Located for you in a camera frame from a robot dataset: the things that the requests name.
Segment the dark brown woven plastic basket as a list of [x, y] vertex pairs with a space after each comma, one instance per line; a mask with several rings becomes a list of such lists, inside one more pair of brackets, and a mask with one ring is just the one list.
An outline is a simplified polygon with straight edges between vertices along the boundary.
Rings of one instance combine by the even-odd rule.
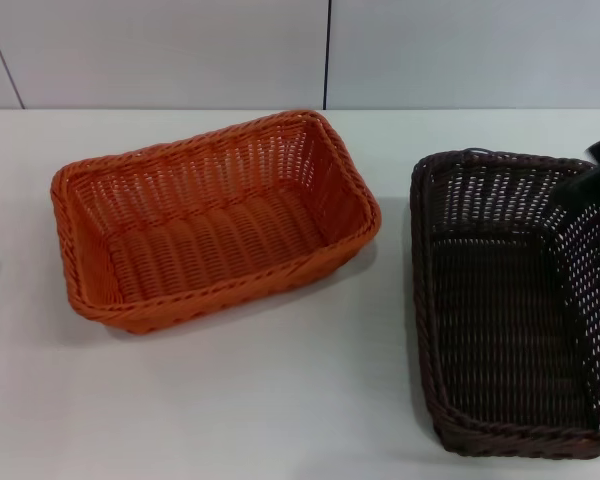
[[462, 456], [600, 456], [600, 203], [552, 190], [577, 159], [463, 150], [421, 159], [410, 189], [421, 381]]

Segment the orange woven plastic basket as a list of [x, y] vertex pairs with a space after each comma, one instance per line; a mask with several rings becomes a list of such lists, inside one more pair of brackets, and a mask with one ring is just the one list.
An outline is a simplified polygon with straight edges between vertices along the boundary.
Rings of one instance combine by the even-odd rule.
[[74, 162], [50, 194], [71, 307], [132, 334], [320, 280], [381, 224], [311, 110]]

